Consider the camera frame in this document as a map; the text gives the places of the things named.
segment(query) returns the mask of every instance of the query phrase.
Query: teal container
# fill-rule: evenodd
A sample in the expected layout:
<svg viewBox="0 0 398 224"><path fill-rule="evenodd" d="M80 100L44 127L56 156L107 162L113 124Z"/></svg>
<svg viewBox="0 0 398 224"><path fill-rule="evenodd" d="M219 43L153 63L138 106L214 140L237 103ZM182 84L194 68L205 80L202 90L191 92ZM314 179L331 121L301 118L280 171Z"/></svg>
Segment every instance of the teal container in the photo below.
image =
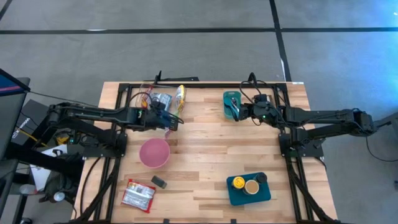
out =
<svg viewBox="0 0 398 224"><path fill-rule="evenodd" d="M241 107L241 97L242 94L239 91L226 91L223 94L223 102L224 102L224 115L227 119L234 119L232 116L232 111L226 106L231 104L231 99L235 98L236 107L240 109Z"/></svg>

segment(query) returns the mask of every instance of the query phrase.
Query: black lid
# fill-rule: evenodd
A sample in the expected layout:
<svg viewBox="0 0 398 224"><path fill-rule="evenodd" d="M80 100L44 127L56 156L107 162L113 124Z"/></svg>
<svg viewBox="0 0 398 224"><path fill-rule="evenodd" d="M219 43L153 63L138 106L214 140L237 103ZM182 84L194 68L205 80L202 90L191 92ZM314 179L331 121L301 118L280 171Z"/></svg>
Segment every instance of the black lid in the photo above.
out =
<svg viewBox="0 0 398 224"><path fill-rule="evenodd" d="M257 175L256 175L256 181L257 181L259 184L263 184L263 183L267 182L267 176L266 176L266 174L265 174L265 173L259 173L259 174L257 174Z"/></svg>

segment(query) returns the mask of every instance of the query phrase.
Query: pink bowl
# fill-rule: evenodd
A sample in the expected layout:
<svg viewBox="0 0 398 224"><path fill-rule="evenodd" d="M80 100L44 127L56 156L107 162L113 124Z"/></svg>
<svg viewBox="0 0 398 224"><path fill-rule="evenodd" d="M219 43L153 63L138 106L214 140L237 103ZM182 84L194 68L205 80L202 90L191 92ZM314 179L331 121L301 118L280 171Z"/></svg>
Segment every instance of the pink bowl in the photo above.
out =
<svg viewBox="0 0 398 224"><path fill-rule="evenodd" d="M166 141L154 138L146 141L139 151L141 162L152 169L166 164L170 157L170 146Z"/></svg>

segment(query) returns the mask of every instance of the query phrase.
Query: gray floor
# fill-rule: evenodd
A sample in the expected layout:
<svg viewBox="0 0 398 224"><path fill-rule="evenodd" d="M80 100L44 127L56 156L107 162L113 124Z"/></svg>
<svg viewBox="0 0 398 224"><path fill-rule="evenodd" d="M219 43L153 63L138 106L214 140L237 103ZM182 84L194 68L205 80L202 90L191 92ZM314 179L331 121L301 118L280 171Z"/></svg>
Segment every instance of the gray floor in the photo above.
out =
<svg viewBox="0 0 398 224"><path fill-rule="evenodd" d="M398 26L398 1L276 3L282 28ZM13 0L0 21L0 30L221 26L272 27L268 0ZM361 108L375 119L398 111L397 32L289 33L283 38L292 79L305 82L313 110ZM159 70L164 77L201 80L238 81L250 72L267 81L284 80L274 33L1 35L0 67L31 77L34 91L94 104L104 81L151 79ZM385 159L398 158L397 144L391 128L369 138L371 150ZM330 138L323 147L339 219L395 223L398 162L372 158L363 138ZM72 212L67 203L36 201L30 198L25 210L36 223L65 222ZM0 223L10 223L11 217L9 209Z"/></svg>

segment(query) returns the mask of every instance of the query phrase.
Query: yellow lid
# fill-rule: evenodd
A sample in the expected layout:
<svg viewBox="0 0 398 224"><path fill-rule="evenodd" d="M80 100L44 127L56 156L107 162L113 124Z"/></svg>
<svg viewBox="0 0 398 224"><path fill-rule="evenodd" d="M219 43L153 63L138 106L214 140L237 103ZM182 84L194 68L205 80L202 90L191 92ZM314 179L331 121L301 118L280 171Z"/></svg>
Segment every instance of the yellow lid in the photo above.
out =
<svg viewBox="0 0 398 224"><path fill-rule="evenodd" d="M236 189L242 189L244 187L243 177L235 177L232 181L232 186L234 186Z"/></svg>

